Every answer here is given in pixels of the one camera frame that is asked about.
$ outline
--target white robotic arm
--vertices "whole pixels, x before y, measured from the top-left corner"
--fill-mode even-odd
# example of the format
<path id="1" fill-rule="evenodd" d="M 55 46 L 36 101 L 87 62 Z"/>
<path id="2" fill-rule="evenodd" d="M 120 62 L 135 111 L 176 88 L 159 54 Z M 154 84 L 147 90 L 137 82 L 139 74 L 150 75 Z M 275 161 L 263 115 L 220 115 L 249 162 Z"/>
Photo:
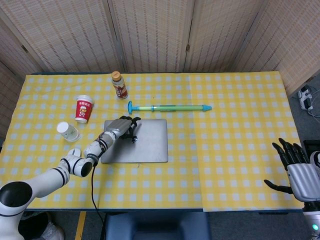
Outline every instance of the white robotic arm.
<path id="1" fill-rule="evenodd" d="M 99 162 L 101 155 L 128 130 L 136 125 L 130 117 L 114 120 L 106 131 L 85 150 L 84 157 L 67 155 L 57 167 L 34 178 L 7 183 L 0 188 L 0 240 L 23 240 L 18 225 L 24 210 L 35 198 L 43 198 L 66 185 L 70 174 L 87 176 Z"/>

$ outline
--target toy syringe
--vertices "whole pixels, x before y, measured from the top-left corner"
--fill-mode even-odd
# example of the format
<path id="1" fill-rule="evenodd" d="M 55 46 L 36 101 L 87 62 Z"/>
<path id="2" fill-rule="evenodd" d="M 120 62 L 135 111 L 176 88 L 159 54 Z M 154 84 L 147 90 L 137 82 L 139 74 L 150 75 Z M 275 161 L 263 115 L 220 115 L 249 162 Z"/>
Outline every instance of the toy syringe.
<path id="1" fill-rule="evenodd" d="M 208 111 L 212 107 L 208 105 L 152 105 L 152 106 L 132 106 L 132 101 L 128 103 L 128 112 L 133 111 Z"/>

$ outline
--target gingham tablecloth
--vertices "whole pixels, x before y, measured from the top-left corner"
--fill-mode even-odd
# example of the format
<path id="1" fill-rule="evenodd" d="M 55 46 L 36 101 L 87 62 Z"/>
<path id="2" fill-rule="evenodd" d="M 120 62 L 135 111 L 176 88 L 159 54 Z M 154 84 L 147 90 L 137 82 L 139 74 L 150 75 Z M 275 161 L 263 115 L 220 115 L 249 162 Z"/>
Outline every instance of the gingham tablecloth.
<path id="1" fill-rule="evenodd" d="M 287 185 L 271 143 L 299 143 L 280 77 L 275 72 L 123 74 L 129 96 L 118 99 L 110 74 L 28 75 L 0 155 L 0 185 L 54 168 L 71 148 L 82 150 L 105 120 L 128 115 L 133 105 L 207 104 L 211 111 L 134 112 L 166 119 L 168 163 L 99 164 L 94 198 L 101 209 L 203 208 L 205 211 L 296 209 L 292 196 L 263 179 Z M 87 124 L 76 123 L 76 97 L 95 105 Z M 66 142 L 56 131 L 67 121 L 81 139 Z M 92 209 L 90 177 L 70 182 L 31 209 Z"/>

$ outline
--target robotic arm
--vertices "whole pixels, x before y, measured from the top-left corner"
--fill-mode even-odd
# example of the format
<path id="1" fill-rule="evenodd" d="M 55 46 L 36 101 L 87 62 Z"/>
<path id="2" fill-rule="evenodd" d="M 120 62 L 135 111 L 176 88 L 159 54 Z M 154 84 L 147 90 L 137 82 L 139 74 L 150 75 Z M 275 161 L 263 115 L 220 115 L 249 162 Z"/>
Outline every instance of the robotic arm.
<path id="1" fill-rule="evenodd" d="M 69 154 L 54 167 L 34 178 L 7 183 L 0 188 L 0 239 L 23 240 L 18 232 L 18 225 L 24 210 L 35 198 L 43 198 L 66 185 L 70 174 L 78 177 L 87 176 L 92 167 L 99 162 L 101 155 L 118 138 L 132 138 L 136 121 L 140 118 L 122 116 L 109 124 L 84 150 L 84 157 Z"/>
<path id="2" fill-rule="evenodd" d="M 269 180 L 265 184 L 273 190 L 293 194 L 304 203 L 303 214 L 312 231 L 312 240 L 320 240 L 320 151 L 306 156 L 303 149 L 296 143 L 293 145 L 279 138 L 283 149 L 276 143 L 284 169 L 289 178 L 290 186 L 275 185 Z"/>

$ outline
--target power strip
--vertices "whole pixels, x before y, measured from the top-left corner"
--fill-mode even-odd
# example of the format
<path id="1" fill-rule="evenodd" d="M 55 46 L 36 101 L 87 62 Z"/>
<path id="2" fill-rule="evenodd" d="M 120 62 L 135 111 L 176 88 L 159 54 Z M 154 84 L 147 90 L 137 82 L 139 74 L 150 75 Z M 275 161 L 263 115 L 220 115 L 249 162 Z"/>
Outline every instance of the power strip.
<path id="1" fill-rule="evenodd" d="M 312 95 L 311 95 L 311 89 L 308 85 L 305 85 L 301 90 L 298 92 L 299 102 L 301 105 L 302 110 L 312 110 L 314 109 L 312 106 Z"/>

